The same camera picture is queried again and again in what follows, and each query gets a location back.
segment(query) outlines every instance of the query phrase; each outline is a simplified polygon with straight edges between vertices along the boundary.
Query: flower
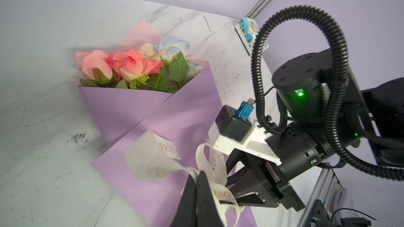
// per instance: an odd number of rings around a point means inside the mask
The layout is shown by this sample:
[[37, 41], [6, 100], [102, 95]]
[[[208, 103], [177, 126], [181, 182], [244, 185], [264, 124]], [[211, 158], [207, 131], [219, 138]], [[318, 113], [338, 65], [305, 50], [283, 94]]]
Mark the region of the flower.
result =
[[161, 57], [158, 53], [157, 50], [154, 49], [152, 43], [145, 43], [143, 44], [140, 48], [140, 51], [144, 53], [144, 55], [150, 60], [150, 61], [161, 61]]
[[164, 37], [159, 46], [154, 46], [154, 49], [158, 51], [161, 56], [162, 62], [168, 62], [168, 64], [173, 59], [173, 56], [182, 52], [184, 57], [189, 55], [189, 42], [180, 38], [175, 38], [174, 36]]
[[188, 73], [185, 79], [195, 77], [197, 74], [199, 74], [199, 72], [201, 72], [202, 69], [205, 68], [205, 66], [203, 65], [199, 65], [192, 62], [187, 62], [187, 65], [188, 65]]
[[102, 50], [94, 50], [89, 52], [77, 51], [74, 53], [76, 62], [80, 65], [78, 70], [83, 71], [88, 79], [94, 80], [93, 69], [98, 68], [108, 79], [112, 78], [112, 69], [108, 65], [107, 60], [112, 58], [112, 54], [105, 53]]
[[125, 81], [130, 82], [146, 74], [160, 73], [162, 62], [148, 60], [142, 51], [128, 49], [125, 53], [114, 53], [108, 65]]

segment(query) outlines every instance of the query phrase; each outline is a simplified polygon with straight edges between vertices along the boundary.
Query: wrapping paper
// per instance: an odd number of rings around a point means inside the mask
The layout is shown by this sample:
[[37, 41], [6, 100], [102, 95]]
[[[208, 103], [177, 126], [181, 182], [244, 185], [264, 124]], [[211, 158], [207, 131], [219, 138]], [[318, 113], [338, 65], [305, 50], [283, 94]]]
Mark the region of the wrapping paper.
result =
[[[141, 21], [113, 52], [138, 48], [145, 42], [157, 45], [163, 37]], [[205, 69], [175, 94], [79, 87], [105, 142], [111, 147], [93, 163], [94, 168], [152, 227], [170, 225], [187, 175], [179, 172], [155, 182], [141, 181], [129, 171], [125, 152], [151, 130], [174, 142], [181, 155], [179, 164], [197, 168], [196, 148], [208, 138], [208, 130], [222, 103], [209, 63], [196, 62], [204, 64]], [[228, 214], [229, 221], [235, 221], [234, 213]], [[243, 211], [237, 226], [256, 226], [250, 207]]]

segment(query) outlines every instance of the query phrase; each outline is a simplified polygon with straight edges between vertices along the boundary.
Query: table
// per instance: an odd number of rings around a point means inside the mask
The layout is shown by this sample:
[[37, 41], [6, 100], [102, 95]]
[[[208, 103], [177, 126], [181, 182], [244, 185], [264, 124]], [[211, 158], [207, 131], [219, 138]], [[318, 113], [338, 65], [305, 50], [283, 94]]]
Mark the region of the table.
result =
[[[91, 166], [106, 149], [73, 57], [111, 51], [141, 19], [210, 62], [223, 104], [253, 97], [237, 19], [143, 0], [0, 0], [0, 226], [146, 226]], [[265, 64], [263, 78], [269, 88]], [[266, 103], [279, 117], [274, 93]], [[319, 173], [291, 181], [304, 202]], [[302, 213], [253, 212], [259, 226], [293, 226]]]

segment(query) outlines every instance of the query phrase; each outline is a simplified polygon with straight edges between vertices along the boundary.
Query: white ribbon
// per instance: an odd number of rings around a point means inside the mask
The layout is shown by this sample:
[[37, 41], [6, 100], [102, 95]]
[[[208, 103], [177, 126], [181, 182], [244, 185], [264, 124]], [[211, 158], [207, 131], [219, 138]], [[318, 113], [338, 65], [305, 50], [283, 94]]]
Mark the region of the white ribbon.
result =
[[[126, 162], [132, 174], [141, 180], [156, 181], [180, 170], [184, 170], [192, 176], [196, 183], [199, 171], [203, 170], [208, 178], [216, 209], [224, 227], [227, 227], [225, 213], [231, 209], [233, 209], [237, 215], [237, 220], [233, 225], [233, 227], [235, 227], [241, 212], [244, 210], [244, 206], [239, 206], [233, 194], [225, 187], [227, 183], [227, 172], [223, 154], [213, 149], [208, 143], [199, 145], [195, 153], [198, 171], [191, 167], [183, 167], [170, 158], [167, 151], [164, 151], [164, 149], [159, 146], [162, 144], [162, 140], [167, 141], [154, 134], [152, 131], [147, 131], [126, 150]], [[205, 146], [210, 148], [209, 162], [204, 154]], [[220, 200], [228, 201], [233, 204], [220, 204]]]

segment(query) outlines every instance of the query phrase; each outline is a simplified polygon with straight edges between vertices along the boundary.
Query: white marble table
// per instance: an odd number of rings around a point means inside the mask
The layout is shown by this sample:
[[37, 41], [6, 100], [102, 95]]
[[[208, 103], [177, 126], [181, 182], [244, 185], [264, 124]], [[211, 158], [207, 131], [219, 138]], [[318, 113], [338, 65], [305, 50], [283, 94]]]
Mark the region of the white marble table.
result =
[[[106, 149], [73, 58], [77, 50], [111, 51], [140, 19], [210, 61], [222, 103], [253, 97], [234, 18], [143, 0], [0, 0], [0, 226], [146, 226], [90, 165]], [[292, 181], [303, 201], [319, 173]], [[253, 212], [259, 226], [295, 226], [302, 213]]]

